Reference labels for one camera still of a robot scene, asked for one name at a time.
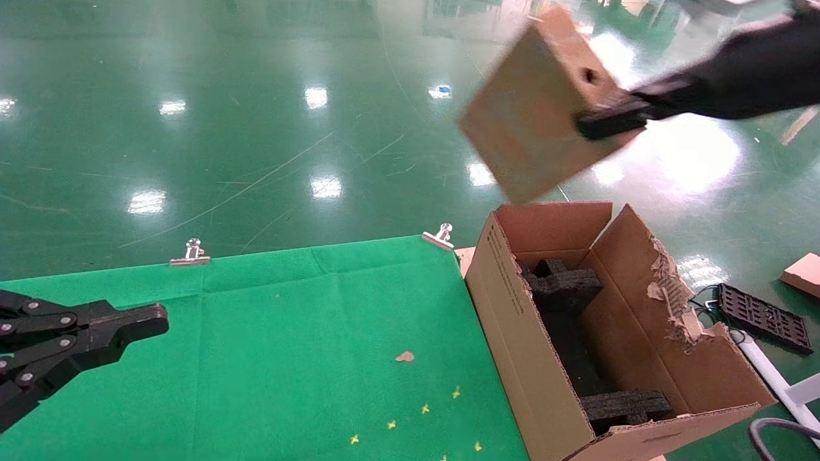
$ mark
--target gray hose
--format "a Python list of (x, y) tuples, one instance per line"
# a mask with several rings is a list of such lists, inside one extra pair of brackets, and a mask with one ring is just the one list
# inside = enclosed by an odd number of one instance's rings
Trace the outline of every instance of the gray hose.
[(804, 436), (820, 440), (820, 432), (817, 432), (814, 429), (809, 429), (806, 426), (801, 426), (796, 422), (791, 422), (780, 418), (755, 419), (749, 425), (749, 437), (752, 439), (752, 445), (754, 445), (754, 449), (758, 451), (758, 454), (760, 455), (760, 458), (763, 459), (763, 461), (776, 461), (772, 454), (768, 452), (768, 450), (766, 449), (766, 445), (763, 444), (763, 440), (760, 438), (760, 430), (766, 426), (784, 427), (785, 429), (797, 431), (803, 434)]

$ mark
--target cardboard box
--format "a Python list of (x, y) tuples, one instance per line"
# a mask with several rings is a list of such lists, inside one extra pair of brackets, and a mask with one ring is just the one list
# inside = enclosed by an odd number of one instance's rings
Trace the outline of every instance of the cardboard box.
[(574, 116), (622, 96), (577, 30), (550, 3), (533, 18), (458, 121), (511, 203), (540, 197), (642, 130), (588, 141)]
[(820, 298), (820, 256), (809, 253), (789, 266), (780, 280)]
[[(533, 461), (646, 461), (774, 404), (723, 324), (687, 308), (675, 262), (626, 205), (502, 206), (487, 218), (467, 285)], [(661, 390), (668, 419), (595, 437), (516, 260), (561, 258), (594, 269), (604, 289), (580, 318), (590, 356), (620, 390)]]

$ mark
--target green cloth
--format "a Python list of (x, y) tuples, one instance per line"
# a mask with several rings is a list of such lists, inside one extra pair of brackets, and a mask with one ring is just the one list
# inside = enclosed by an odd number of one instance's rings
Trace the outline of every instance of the green cloth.
[(4, 461), (527, 459), (458, 263), (418, 237), (0, 286), (171, 323), (43, 401)]

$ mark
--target open cardboard box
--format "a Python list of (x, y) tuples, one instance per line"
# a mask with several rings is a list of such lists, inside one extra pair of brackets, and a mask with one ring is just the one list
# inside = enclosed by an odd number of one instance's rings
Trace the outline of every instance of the open cardboard box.
[[(502, 206), (467, 270), (533, 461), (646, 461), (776, 402), (725, 326), (705, 330), (688, 309), (692, 292), (632, 207), (607, 227), (612, 213), (611, 203)], [(661, 390), (674, 414), (595, 437), (516, 264), (542, 258), (595, 270), (604, 288), (580, 325), (599, 373), (620, 390)]]

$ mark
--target metal clip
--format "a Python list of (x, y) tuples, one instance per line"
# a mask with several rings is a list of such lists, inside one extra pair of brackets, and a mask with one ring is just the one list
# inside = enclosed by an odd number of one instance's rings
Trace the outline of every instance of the metal clip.
[(421, 237), (424, 240), (432, 243), (433, 245), (441, 248), (446, 249), (447, 251), (453, 251), (453, 244), (449, 242), (450, 240), (450, 232), (453, 231), (453, 225), (445, 222), (439, 228), (439, 233), (436, 235), (432, 235), (430, 232), (425, 232), (421, 234)]
[(200, 266), (208, 264), (211, 261), (210, 256), (205, 256), (205, 250), (199, 248), (202, 242), (199, 239), (190, 239), (185, 243), (188, 247), (185, 249), (185, 257), (180, 259), (172, 259), (172, 266)]

